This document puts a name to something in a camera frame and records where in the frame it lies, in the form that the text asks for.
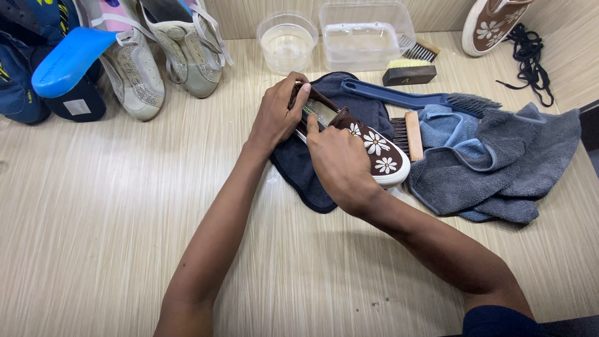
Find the sleeve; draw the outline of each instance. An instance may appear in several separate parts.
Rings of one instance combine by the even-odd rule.
[[[471,309],[464,316],[464,337],[545,337],[540,324],[505,306],[483,305]]]

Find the gray microfiber towel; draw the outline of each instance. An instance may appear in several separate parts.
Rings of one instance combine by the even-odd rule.
[[[350,73],[330,73],[313,81],[312,87],[339,108],[348,107],[352,116],[391,139],[393,127],[385,105],[381,101],[341,90],[341,81],[349,77],[357,79]],[[293,135],[280,143],[270,156],[270,161],[310,209],[328,213],[337,207],[314,172],[308,147],[298,137]]]
[[[477,119],[430,105],[419,111],[424,159],[412,164],[412,193],[437,215],[528,223],[535,201],[555,185],[580,139],[578,109],[540,113],[485,110]]]

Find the beige table surface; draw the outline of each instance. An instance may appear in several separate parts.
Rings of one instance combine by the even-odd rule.
[[[510,110],[537,102],[529,89],[494,82],[516,81],[511,44],[472,59],[459,32],[423,36],[443,49],[438,76],[406,91],[479,94]],[[152,334],[262,93],[281,79],[255,40],[227,45],[236,64],[210,98],[195,99],[163,71],[167,97],[153,121],[135,121],[106,94],[102,121],[52,116],[0,131],[0,336]],[[306,75],[326,72],[319,46]],[[356,75],[380,84],[382,74]],[[391,117],[404,111],[389,108]],[[390,192],[425,209],[405,187]],[[539,321],[599,314],[599,180],[582,145],[538,206],[520,230],[442,220],[505,259]],[[438,336],[459,333],[463,315],[461,295],[399,244],[340,209],[311,211],[269,163],[214,326],[217,336]]]

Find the white rubber sole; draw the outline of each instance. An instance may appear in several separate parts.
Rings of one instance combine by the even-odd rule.
[[[302,142],[304,142],[304,144],[307,144],[306,137],[303,134],[301,134],[298,130],[295,130],[295,134],[299,137],[299,139],[301,139]],[[401,184],[408,177],[408,174],[410,173],[410,160],[408,159],[408,156],[397,147],[397,145],[393,144],[393,142],[390,142],[388,139],[385,140],[387,140],[397,150],[397,152],[400,153],[402,163],[401,167],[396,172],[386,174],[384,176],[373,176],[374,181],[376,181],[379,186],[384,189],[388,189]]]
[[[489,48],[489,50],[486,50],[484,52],[479,52],[474,47],[474,31],[476,30],[476,23],[478,23],[479,16],[485,9],[486,3],[487,0],[477,0],[476,3],[472,6],[470,13],[468,13],[468,17],[466,18],[466,22],[464,23],[464,30],[462,31],[462,49],[464,49],[464,52],[470,56],[483,56],[484,54],[487,54],[493,48],[499,45],[499,43],[497,43],[491,48]]]

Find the brown canvas shoe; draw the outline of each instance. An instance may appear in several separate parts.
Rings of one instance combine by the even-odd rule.
[[[464,24],[462,48],[470,56],[491,51],[512,31],[533,0],[477,0]]]
[[[295,104],[295,97],[303,83],[295,85],[289,109]],[[304,105],[302,119],[295,129],[296,135],[305,143],[307,137],[307,116],[315,113],[318,116],[319,128],[333,126],[339,130],[348,129],[351,134],[364,141],[364,147],[370,157],[370,173],[381,187],[387,189],[403,182],[410,173],[410,160],[406,154],[378,133],[375,129],[364,125],[344,107],[339,109],[331,100],[324,97],[312,87],[310,97]]]

